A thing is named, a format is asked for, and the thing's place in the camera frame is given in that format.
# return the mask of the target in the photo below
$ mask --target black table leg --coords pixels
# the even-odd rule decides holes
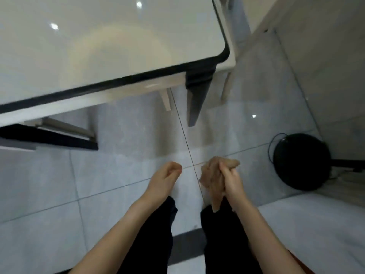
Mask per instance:
[[[188,126],[193,127],[198,120],[200,110],[207,96],[214,68],[186,73],[185,87],[188,90]]]
[[[94,151],[99,149],[97,142],[93,140],[85,140],[22,124],[1,127],[0,138],[16,140],[25,143],[67,147],[71,149],[87,149]]]

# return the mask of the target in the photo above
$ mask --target white table top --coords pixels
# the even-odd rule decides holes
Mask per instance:
[[[0,104],[219,57],[225,47],[212,0],[0,0]]]

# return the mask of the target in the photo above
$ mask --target right hand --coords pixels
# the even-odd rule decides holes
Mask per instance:
[[[240,204],[248,200],[244,191],[244,185],[237,170],[229,168],[223,163],[219,163],[219,169],[225,177],[226,198],[234,211],[238,211]]]

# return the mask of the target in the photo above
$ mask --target black pants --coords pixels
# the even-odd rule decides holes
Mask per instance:
[[[171,197],[148,218],[140,229],[118,273],[167,273],[172,250],[171,225],[177,209]],[[221,209],[213,213],[205,208],[200,219],[207,238],[204,250],[206,273],[262,273],[251,254],[247,236],[224,199]]]

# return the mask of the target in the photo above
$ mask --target forearm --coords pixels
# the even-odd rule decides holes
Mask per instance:
[[[241,202],[237,214],[264,274],[304,273],[248,199]]]
[[[154,211],[141,197],[126,214],[74,267],[71,274],[115,274],[131,248],[140,228]]]

